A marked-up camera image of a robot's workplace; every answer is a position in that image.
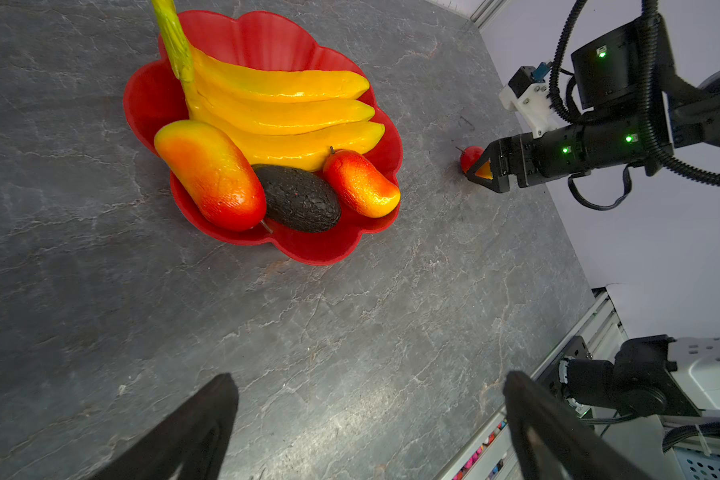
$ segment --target black avocado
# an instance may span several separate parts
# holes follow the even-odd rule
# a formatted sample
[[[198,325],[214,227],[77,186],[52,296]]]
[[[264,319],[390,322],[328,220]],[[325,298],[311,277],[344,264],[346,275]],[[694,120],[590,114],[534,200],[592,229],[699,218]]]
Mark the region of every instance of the black avocado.
[[[264,187],[266,215],[299,232],[316,234],[333,228],[342,216],[336,192],[324,179],[298,168],[254,167]]]

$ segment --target mango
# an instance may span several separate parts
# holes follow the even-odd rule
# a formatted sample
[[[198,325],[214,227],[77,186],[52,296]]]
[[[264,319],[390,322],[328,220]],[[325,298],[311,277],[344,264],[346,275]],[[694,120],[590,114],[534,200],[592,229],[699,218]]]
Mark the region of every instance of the mango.
[[[259,179],[218,128],[175,121],[157,132],[155,149],[212,224],[242,232],[264,219],[266,198]]]
[[[360,215],[379,218],[400,203],[400,189],[353,150],[334,150],[322,168],[323,177],[338,197]]]

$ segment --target fruit stem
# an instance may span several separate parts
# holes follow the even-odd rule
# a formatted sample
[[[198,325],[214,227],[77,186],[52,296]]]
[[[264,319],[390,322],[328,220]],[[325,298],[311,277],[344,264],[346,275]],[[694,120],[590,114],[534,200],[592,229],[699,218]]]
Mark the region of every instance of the fruit stem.
[[[261,224],[261,225],[265,228],[265,230],[268,231],[270,234],[274,234],[274,233],[275,233],[275,231],[272,230],[272,228],[270,228],[269,225],[267,225],[267,224],[264,222],[264,220],[262,220],[262,221],[260,222],[260,224]]]
[[[182,82],[192,82],[195,79],[195,71],[192,66],[190,41],[184,35],[173,0],[152,0],[152,6],[155,9],[157,25],[163,35],[163,44],[166,46],[173,74]]]

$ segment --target gray marble countertop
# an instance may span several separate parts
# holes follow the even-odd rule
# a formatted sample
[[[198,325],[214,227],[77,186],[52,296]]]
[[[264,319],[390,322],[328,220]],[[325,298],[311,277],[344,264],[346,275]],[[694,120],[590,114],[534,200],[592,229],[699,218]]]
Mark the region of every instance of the gray marble countertop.
[[[403,139],[400,216],[334,266],[203,235],[124,119],[150,3],[0,0],[0,480],[82,478],[220,372],[224,478],[431,478],[593,301],[545,188],[458,168],[519,131],[480,34],[424,0],[189,8],[356,61]]]

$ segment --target banana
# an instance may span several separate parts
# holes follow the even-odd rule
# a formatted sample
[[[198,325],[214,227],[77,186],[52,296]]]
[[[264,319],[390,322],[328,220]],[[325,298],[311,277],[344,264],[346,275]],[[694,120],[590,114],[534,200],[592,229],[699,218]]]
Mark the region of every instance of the banana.
[[[204,108],[252,134],[304,134],[332,125],[370,120],[376,113],[370,105],[345,98],[296,104],[241,100],[219,90],[201,74],[195,75],[195,86]]]
[[[301,70],[268,72],[216,60],[190,44],[195,72],[221,90],[245,100],[297,103],[329,98],[355,100],[370,88],[355,72]]]
[[[251,165],[270,164],[317,171],[326,162],[331,147],[364,154],[384,136],[384,125],[372,121],[333,125],[298,135],[252,134],[215,115],[192,96],[191,91],[187,93],[190,118],[204,121],[226,133]]]
[[[370,87],[353,72],[265,72],[194,48],[173,0],[152,0],[173,73],[192,120],[223,130],[250,164],[317,171],[330,147],[364,154],[384,135],[374,108],[356,101]]]

